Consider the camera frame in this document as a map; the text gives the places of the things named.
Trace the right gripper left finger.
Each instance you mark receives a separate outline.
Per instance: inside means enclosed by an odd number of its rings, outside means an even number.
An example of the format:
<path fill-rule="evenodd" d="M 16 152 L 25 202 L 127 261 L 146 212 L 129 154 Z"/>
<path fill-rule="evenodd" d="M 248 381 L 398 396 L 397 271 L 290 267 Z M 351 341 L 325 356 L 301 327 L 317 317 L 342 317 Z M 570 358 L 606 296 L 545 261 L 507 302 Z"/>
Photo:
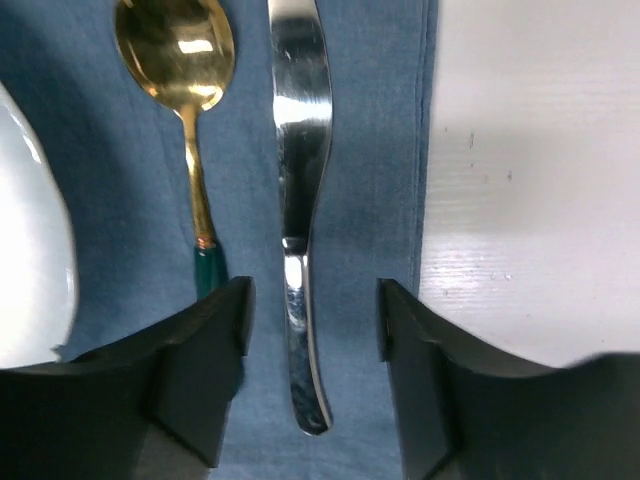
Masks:
<path fill-rule="evenodd" d="M 185 310 L 70 362 L 1 373 L 5 479 L 205 479 L 244 379 L 255 287 L 236 277 Z"/>

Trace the white bowl plate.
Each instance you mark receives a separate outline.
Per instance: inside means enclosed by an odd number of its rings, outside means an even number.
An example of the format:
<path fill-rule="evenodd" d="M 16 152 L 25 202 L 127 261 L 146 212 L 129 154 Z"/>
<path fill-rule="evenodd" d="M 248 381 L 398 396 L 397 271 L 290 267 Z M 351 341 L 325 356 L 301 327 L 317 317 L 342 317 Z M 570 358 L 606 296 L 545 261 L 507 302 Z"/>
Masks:
<path fill-rule="evenodd" d="M 78 304 L 70 215 L 44 150 L 1 92 L 1 366 L 55 362 Z"/>

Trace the blue cloth napkin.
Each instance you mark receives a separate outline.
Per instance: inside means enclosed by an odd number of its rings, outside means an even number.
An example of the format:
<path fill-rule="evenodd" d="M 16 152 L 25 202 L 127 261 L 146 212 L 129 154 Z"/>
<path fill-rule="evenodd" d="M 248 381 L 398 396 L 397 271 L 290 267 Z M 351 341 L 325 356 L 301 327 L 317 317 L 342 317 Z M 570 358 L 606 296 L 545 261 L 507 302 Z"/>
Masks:
<path fill-rule="evenodd" d="M 319 358 L 332 429 L 303 434 L 284 350 L 267 7 L 227 1 L 236 69 L 199 138 L 229 272 L 256 285 L 246 380 L 216 479 L 398 479 L 376 283 L 419 283 L 434 1 L 322 1 L 331 158 L 313 239 Z M 76 238 L 79 306 L 65 358 L 188 306 L 193 231 L 182 129 L 133 81 L 110 1 L 5 1 L 1 81 L 46 152 Z"/>

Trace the gold spoon green handle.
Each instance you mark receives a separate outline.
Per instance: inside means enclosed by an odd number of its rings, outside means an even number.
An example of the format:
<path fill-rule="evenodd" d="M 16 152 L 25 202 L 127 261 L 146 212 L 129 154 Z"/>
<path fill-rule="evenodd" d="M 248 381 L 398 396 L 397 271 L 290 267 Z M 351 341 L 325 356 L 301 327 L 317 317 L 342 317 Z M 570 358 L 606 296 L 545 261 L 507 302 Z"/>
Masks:
<path fill-rule="evenodd" d="M 137 84 L 181 120 L 194 228 L 198 298 L 228 280 L 210 212 L 197 118 L 222 99 L 235 68 L 230 23 L 217 1 L 118 1 L 115 35 Z"/>

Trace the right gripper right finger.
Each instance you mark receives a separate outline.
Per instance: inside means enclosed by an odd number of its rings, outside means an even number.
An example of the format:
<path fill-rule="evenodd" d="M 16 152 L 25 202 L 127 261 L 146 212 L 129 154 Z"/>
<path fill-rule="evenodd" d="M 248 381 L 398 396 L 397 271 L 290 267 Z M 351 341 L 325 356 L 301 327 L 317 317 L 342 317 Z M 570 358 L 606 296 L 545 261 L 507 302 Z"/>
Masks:
<path fill-rule="evenodd" d="M 378 283 L 407 479 L 635 479 L 639 358 L 551 368 L 500 350 Z"/>

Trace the silver table knife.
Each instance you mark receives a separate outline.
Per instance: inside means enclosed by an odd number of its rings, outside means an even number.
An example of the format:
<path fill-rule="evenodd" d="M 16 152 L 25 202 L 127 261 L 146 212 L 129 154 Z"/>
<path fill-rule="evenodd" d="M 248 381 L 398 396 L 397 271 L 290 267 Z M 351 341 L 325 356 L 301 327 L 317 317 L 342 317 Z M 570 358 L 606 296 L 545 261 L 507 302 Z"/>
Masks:
<path fill-rule="evenodd" d="M 333 98 L 324 31 L 313 1 L 270 1 L 273 119 L 278 144 L 285 335 L 298 427 L 332 426 L 313 321 L 311 238 L 332 138 Z"/>

